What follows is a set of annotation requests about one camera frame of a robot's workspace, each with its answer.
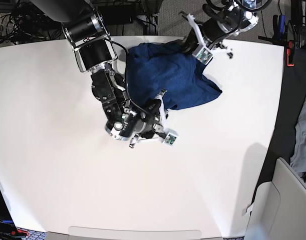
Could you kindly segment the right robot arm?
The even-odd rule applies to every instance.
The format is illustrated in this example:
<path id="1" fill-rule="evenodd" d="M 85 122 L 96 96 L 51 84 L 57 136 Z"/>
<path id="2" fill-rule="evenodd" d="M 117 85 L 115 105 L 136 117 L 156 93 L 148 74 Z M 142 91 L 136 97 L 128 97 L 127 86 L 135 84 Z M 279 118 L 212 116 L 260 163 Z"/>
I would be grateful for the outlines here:
<path id="1" fill-rule="evenodd" d="M 159 141 L 172 146 L 177 134 L 167 128 L 161 90 L 143 106 L 128 93 L 126 78 L 117 73 L 113 62 L 118 59 L 116 44 L 108 33 L 103 17 L 87 0 L 35 0 L 33 4 L 50 19 L 60 22 L 70 43 L 80 72 L 90 72 L 92 93 L 102 104 L 107 122 L 106 132 L 116 140 L 135 144 Z"/>

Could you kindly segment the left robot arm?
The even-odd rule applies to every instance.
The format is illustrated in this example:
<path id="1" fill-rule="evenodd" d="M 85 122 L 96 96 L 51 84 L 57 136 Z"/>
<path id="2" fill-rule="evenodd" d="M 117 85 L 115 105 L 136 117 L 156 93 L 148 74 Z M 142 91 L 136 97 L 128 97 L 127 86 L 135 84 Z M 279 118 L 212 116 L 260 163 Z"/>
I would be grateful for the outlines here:
<path id="1" fill-rule="evenodd" d="M 223 0 L 219 7 L 207 0 L 202 6 L 209 16 L 205 22 L 197 21 L 194 15 L 181 11 L 179 14 L 191 26 L 189 35 L 181 45 L 181 52 L 192 55 L 204 65 L 219 52 L 232 58 L 232 49 L 225 46 L 223 41 L 254 28 L 258 24 L 257 13 L 270 3 L 270 0 Z"/>

